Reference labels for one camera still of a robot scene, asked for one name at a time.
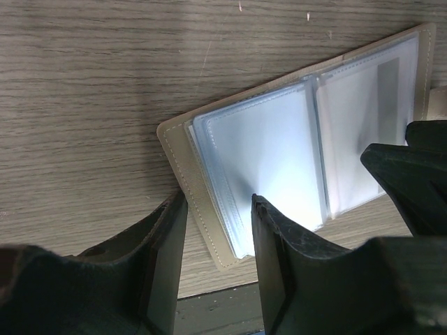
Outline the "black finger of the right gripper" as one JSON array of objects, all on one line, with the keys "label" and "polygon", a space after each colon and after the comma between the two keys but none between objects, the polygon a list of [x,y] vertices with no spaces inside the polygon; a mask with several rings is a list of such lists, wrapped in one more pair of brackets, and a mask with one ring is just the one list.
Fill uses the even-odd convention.
[{"label": "black finger of the right gripper", "polygon": [[414,121],[405,145],[370,144],[361,163],[412,235],[446,236],[446,121]]}]

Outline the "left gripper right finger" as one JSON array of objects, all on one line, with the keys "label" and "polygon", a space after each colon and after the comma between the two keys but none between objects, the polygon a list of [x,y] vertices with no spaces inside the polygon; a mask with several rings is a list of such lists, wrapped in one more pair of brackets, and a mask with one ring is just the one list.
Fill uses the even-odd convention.
[{"label": "left gripper right finger", "polygon": [[253,195],[251,223],[267,334],[445,334],[446,239],[334,244]]}]

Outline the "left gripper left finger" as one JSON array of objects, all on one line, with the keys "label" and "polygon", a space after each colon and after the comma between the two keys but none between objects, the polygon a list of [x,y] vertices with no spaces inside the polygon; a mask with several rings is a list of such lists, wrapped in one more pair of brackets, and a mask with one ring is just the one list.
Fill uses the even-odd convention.
[{"label": "left gripper left finger", "polygon": [[1,247],[2,334],[171,334],[188,205],[176,192],[79,255]]}]

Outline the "grey leather card holder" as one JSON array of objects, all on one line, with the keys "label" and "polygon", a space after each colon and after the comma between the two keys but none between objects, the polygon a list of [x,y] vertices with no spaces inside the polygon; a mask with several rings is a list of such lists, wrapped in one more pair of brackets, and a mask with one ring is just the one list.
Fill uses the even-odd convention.
[{"label": "grey leather card holder", "polygon": [[311,231],[337,218],[328,203],[318,78],[400,57],[414,78],[408,124],[429,119],[437,111],[430,102],[436,32],[433,23],[418,25],[158,126],[158,139],[218,269],[255,254],[252,195],[262,195]]}]

